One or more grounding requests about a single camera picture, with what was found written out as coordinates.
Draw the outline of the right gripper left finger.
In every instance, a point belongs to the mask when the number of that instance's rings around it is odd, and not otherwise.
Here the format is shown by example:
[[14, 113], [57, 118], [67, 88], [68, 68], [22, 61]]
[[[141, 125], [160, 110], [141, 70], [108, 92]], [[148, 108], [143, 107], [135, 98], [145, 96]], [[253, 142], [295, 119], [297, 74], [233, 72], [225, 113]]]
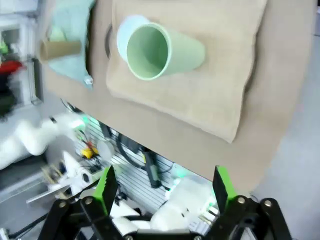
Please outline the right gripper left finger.
[[119, 240], [121, 233], [110, 217], [118, 190], [112, 166], [104, 169], [92, 195], [78, 201], [56, 200], [46, 217], [47, 240], [74, 240], [80, 230], [90, 227], [98, 240]]

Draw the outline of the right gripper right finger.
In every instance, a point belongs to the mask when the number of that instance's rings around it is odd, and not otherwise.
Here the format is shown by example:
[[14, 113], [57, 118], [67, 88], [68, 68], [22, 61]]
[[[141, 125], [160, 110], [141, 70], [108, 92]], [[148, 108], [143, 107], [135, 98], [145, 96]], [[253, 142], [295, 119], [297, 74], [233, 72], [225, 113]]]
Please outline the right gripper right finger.
[[208, 240], [240, 240], [245, 232], [255, 240], [292, 239], [278, 202], [238, 195], [226, 167], [215, 167], [212, 188], [219, 216], [207, 232]]

